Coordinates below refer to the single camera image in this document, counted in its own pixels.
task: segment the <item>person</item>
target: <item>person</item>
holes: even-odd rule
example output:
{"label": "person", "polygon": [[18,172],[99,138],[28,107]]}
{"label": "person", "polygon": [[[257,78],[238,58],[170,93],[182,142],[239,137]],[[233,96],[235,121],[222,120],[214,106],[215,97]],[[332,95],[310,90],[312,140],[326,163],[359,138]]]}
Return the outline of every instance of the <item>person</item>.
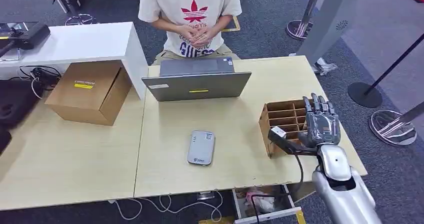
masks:
{"label": "person", "polygon": [[221,37],[240,0],[140,0],[139,19],[165,30],[167,41],[153,65],[166,59],[229,56],[239,59]]}

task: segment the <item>cardboard box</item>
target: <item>cardboard box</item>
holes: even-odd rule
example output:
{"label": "cardboard box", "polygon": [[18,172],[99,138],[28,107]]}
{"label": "cardboard box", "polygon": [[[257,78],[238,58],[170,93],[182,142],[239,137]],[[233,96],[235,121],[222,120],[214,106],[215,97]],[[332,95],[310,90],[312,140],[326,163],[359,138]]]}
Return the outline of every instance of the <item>cardboard box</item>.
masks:
{"label": "cardboard box", "polygon": [[119,60],[72,63],[45,103],[65,120],[112,126],[131,86]]}
{"label": "cardboard box", "polygon": [[263,143],[269,157],[286,153],[268,139],[271,128],[278,126],[287,132],[287,139],[299,143],[298,132],[306,130],[306,109],[303,100],[266,103],[259,118]]}

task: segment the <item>drawer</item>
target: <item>drawer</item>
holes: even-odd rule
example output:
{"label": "drawer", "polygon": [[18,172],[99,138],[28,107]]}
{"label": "drawer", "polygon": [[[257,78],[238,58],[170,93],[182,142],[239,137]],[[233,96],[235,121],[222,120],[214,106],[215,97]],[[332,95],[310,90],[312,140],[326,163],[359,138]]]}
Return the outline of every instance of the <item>drawer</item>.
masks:
{"label": "drawer", "polygon": [[[269,188],[273,188],[275,190],[279,190],[280,188],[284,190],[285,193],[287,193],[289,190],[286,185],[281,186],[271,186]],[[234,198],[234,205],[235,210],[237,212],[236,220],[234,221],[234,224],[255,224],[257,223],[255,213],[252,212],[252,210],[248,209],[245,205],[246,198],[240,197],[238,198],[237,193],[243,192],[246,189],[233,189],[232,190],[232,196]],[[285,196],[281,198],[279,201],[281,203],[280,207],[277,208],[276,212],[273,213],[267,213],[259,215],[259,221],[267,221],[272,219],[277,219],[281,217],[286,217],[290,215],[299,215],[303,216],[302,214],[302,208],[301,207],[295,207],[293,200],[290,195]]]}

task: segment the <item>electronic device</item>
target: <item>electronic device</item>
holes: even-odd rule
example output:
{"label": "electronic device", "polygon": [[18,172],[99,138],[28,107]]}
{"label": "electronic device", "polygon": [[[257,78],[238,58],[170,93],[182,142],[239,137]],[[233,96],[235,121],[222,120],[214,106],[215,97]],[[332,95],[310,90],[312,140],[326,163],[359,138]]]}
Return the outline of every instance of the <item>electronic device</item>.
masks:
{"label": "electronic device", "polygon": [[43,93],[42,84],[22,80],[0,80],[0,126],[16,126],[35,106]]}
{"label": "electronic device", "polygon": [[50,34],[40,22],[0,23],[0,57],[12,48],[33,49]]}
{"label": "electronic device", "polygon": [[160,77],[207,73],[234,73],[231,57],[163,60]]}
{"label": "electronic device", "polygon": [[214,146],[215,135],[212,132],[192,131],[187,161],[204,166],[211,164]]}
{"label": "electronic device", "polygon": [[142,81],[157,101],[238,97],[251,72],[148,77]]}

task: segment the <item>brown cardboard box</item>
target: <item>brown cardboard box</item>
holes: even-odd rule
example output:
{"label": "brown cardboard box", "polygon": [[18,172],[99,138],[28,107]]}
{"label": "brown cardboard box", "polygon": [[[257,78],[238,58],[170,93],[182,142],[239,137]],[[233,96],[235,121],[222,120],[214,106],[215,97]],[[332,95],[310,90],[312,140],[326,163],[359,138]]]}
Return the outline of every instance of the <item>brown cardboard box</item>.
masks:
{"label": "brown cardboard box", "polygon": [[72,63],[45,103],[65,120],[112,126],[131,85],[121,61]]}

